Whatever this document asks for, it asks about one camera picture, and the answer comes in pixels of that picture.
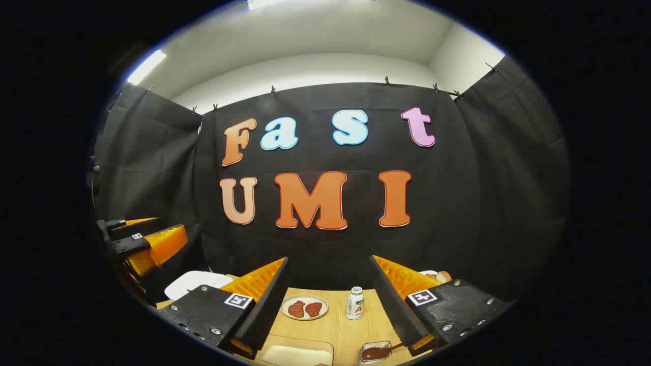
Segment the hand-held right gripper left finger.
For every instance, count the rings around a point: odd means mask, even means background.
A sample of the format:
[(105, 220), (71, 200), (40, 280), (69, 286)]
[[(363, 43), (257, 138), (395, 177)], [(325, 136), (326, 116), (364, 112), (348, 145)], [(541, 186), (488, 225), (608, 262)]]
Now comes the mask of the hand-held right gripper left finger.
[(288, 257), (221, 289), (199, 285), (160, 309), (161, 317), (210, 347), (253, 360), (262, 349), (290, 285)]

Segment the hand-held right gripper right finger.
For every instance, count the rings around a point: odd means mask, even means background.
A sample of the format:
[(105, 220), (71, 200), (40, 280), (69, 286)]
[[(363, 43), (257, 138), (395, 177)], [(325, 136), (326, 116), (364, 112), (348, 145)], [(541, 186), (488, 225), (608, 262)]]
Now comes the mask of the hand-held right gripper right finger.
[(466, 280), (441, 281), (376, 255), (369, 260), (382, 308), (412, 356), (436, 354), (462, 343), (515, 304)]

